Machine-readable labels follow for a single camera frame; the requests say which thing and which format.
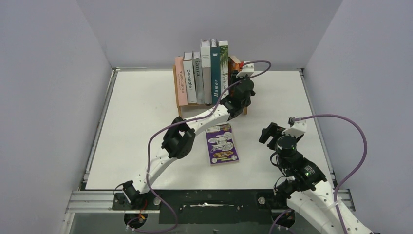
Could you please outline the white booklet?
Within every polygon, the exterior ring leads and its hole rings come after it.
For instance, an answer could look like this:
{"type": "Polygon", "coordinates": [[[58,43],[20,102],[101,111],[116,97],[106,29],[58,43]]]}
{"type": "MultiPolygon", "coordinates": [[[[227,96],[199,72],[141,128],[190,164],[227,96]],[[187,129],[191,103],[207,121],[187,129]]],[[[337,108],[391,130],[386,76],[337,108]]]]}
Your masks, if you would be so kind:
{"type": "Polygon", "coordinates": [[[221,72],[221,92],[222,92],[222,99],[225,98],[229,91],[227,90],[229,87],[228,81],[228,41],[222,40],[219,41],[220,47],[220,72],[221,72]]]}

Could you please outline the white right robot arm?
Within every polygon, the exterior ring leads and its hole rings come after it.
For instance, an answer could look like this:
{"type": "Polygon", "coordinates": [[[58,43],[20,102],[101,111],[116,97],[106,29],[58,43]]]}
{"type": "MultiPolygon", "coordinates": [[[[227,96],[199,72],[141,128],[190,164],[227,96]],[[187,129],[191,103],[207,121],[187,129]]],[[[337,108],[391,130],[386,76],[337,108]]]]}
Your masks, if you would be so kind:
{"type": "Polygon", "coordinates": [[[297,150],[307,124],[294,122],[288,128],[270,123],[259,142],[274,151],[276,167],[285,181],[274,186],[274,202],[300,214],[321,234],[370,234],[372,231],[355,217],[322,170],[297,150]]]}

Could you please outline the orange Treehouse book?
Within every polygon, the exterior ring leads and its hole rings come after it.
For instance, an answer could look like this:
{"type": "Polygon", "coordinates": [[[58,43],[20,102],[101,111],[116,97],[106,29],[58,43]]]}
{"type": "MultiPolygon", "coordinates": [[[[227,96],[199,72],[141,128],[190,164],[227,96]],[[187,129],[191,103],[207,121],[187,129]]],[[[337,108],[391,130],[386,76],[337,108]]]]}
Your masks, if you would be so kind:
{"type": "Polygon", "coordinates": [[[228,57],[228,81],[229,86],[240,80],[237,74],[241,71],[240,64],[242,62],[234,55],[228,57]]]}

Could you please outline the wooden book rack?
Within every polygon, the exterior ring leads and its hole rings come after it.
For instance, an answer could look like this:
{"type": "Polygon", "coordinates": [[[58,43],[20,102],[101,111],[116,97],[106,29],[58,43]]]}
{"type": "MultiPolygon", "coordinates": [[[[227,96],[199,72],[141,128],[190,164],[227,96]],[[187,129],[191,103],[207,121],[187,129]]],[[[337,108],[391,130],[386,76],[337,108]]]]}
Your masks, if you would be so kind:
{"type": "Polygon", "coordinates": [[[177,72],[176,72],[176,66],[173,66],[173,75],[174,75],[174,88],[175,88],[175,97],[176,97],[176,107],[178,109],[178,115],[179,116],[183,116],[182,114],[182,109],[183,108],[192,108],[192,107],[203,107],[203,108],[210,108],[211,105],[205,105],[205,104],[196,104],[196,103],[192,103],[192,104],[188,104],[188,105],[184,105],[184,106],[180,106],[179,105],[179,97],[178,97],[178,77],[177,77],[177,72]]]}

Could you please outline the brown Decorate Furniture book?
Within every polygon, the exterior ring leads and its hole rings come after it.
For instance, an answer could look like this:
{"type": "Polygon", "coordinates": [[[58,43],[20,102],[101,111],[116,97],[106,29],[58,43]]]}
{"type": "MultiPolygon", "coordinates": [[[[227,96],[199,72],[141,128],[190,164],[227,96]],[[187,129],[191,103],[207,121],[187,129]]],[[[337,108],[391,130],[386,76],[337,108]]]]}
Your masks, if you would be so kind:
{"type": "Polygon", "coordinates": [[[197,103],[195,77],[193,70],[193,52],[184,52],[183,68],[186,81],[186,91],[189,104],[197,103]]]}

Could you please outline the teal book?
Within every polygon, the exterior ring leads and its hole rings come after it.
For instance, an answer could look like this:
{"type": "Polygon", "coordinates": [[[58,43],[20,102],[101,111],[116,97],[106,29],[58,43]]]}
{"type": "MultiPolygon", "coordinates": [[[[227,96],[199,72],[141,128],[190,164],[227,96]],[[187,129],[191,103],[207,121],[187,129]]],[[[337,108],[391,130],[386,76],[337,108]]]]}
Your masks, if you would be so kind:
{"type": "Polygon", "coordinates": [[[218,102],[218,97],[221,91],[220,54],[220,47],[217,40],[211,39],[211,95],[213,105],[218,102]]]}

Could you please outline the grey magazine-style book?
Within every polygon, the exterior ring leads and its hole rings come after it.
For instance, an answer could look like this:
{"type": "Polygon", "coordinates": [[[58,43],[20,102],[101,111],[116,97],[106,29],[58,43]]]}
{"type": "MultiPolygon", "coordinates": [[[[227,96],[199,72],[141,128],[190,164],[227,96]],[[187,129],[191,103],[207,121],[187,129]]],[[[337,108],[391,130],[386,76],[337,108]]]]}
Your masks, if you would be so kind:
{"type": "Polygon", "coordinates": [[[203,86],[203,74],[202,74],[202,61],[201,61],[200,52],[193,53],[192,62],[193,62],[193,70],[194,70],[194,77],[195,77],[197,104],[202,105],[205,103],[205,98],[204,98],[204,86],[203,86]]]}

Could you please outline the purple book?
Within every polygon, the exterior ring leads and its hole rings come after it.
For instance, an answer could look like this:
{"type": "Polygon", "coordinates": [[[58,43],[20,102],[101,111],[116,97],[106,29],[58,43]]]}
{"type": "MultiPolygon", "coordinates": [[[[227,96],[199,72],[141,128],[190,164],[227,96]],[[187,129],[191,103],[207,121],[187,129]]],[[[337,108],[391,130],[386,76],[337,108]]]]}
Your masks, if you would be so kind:
{"type": "Polygon", "coordinates": [[[206,140],[211,166],[239,162],[232,127],[229,123],[206,129],[206,140]]]}

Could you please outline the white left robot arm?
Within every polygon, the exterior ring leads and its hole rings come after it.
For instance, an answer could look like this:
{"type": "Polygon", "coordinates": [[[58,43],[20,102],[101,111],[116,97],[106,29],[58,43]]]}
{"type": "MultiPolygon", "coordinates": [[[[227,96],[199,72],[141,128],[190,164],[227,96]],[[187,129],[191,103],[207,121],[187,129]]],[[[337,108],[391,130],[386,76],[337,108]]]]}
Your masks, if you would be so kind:
{"type": "Polygon", "coordinates": [[[254,83],[249,76],[241,78],[230,88],[233,92],[211,109],[186,119],[177,117],[170,126],[158,131],[159,134],[164,134],[159,151],[154,156],[148,156],[144,172],[137,178],[123,183],[122,192],[133,208],[141,206],[144,195],[151,189],[151,184],[171,163],[190,153],[194,140],[200,133],[236,118],[251,104],[251,97],[255,92],[254,83]]]}

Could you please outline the pink Warm Chord book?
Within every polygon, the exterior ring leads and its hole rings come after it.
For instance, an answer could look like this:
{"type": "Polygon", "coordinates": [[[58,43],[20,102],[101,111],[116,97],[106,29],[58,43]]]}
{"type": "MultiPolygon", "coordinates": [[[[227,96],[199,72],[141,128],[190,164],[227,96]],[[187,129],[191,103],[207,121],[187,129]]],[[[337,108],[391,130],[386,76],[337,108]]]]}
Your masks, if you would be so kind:
{"type": "Polygon", "coordinates": [[[184,61],[183,56],[178,56],[175,58],[175,74],[176,74],[176,87],[177,87],[176,94],[178,97],[179,106],[188,105],[183,61],[184,61]]]}

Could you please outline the large grey white book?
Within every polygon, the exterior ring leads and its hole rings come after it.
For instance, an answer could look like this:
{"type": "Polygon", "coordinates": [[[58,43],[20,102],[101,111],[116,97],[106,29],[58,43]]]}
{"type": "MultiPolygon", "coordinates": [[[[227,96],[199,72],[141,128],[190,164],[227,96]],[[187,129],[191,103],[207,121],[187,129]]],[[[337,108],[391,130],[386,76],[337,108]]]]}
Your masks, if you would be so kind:
{"type": "Polygon", "coordinates": [[[211,47],[211,43],[209,39],[201,40],[200,52],[201,52],[201,63],[202,63],[202,73],[203,73],[205,105],[212,104],[210,47],[211,47]]]}

